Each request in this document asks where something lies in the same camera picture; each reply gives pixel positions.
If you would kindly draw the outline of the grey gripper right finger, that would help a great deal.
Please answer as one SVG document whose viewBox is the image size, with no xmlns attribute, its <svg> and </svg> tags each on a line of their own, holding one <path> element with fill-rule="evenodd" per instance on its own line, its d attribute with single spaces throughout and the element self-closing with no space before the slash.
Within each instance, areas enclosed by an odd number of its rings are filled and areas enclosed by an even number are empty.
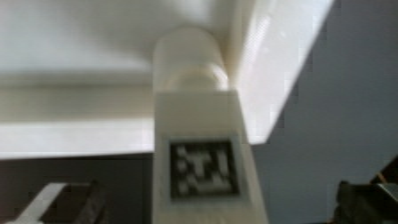
<svg viewBox="0 0 398 224">
<path fill-rule="evenodd" d="M 339 182 L 332 224 L 398 224 L 398 156 L 367 184 Z"/>
</svg>

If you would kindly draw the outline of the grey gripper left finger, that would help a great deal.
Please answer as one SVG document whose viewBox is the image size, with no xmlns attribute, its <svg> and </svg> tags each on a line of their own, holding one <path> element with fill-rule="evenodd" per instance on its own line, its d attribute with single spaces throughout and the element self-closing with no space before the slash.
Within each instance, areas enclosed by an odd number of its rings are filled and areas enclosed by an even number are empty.
<svg viewBox="0 0 398 224">
<path fill-rule="evenodd" d="M 10 224 L 108 224 L 101 184 L 48 183 Z"/>
</svg>

